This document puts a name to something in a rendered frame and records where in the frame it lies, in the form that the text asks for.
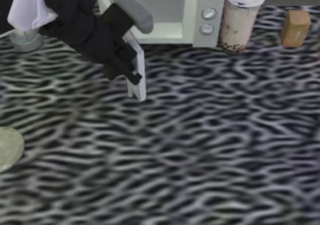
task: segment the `brown box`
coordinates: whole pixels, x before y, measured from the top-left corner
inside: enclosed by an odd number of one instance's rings
[[[281,44],[288,48],[298,48],[304,43],[311,26],[308,11],[289,10],[281,32]]]

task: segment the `microwave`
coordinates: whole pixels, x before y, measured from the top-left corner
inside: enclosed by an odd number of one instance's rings
[[[106,0],[98,0],[100,11]],[[136,0],[153,16],[153,31],[131,29],[140,44],[192,44],[217,46],[224,0]]]

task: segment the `animal print tablecloth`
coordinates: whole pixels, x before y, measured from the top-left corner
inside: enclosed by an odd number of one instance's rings
[[[127,97],[62,42],[0,41],[0,126],[25,154],[0,174],[0,225],[320,225],[320,7],[303,47],[266,7],[248,49],[145,46]]]

